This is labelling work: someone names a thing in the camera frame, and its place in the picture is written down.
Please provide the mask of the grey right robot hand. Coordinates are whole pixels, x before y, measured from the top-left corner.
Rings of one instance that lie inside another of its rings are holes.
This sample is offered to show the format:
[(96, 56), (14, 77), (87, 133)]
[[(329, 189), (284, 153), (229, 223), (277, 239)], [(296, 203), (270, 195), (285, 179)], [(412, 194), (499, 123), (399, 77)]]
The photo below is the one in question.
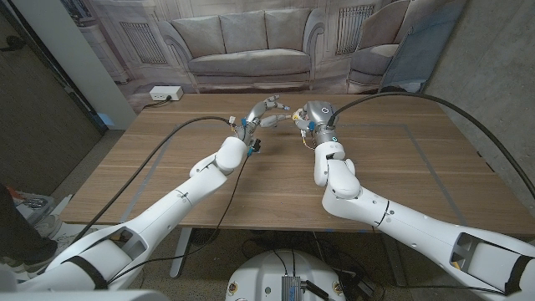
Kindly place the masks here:
[(328, 125), (330, 118), (336, 111), (335, 107), (326, 101), (312, 100), (293, 113), (295, 125), (306, 135), (309, 133), (313, 143), (319, 146), (325, 142), (337, 142), (335, 124)]

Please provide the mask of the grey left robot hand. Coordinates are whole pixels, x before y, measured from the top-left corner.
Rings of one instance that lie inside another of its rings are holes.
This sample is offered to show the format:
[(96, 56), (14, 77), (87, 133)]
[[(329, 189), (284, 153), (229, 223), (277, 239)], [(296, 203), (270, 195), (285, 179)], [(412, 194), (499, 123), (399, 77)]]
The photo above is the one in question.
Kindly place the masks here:
[[(237, 127), (237, 137), (246, 145), (250, 145), (253, 140), (253, 133), (257, 127), (270, 128), (274, 127), (279, 121), (288, 120), (291, 115), (288, 114), (289, 107), (278, 103), (280, 96), (278, 94), (266, 98), (264, 101), (256, 103), (242, 123)], [(262, 116), (271, 109), (285, 110), (282, 115), (272, 115), (263, 118)]]

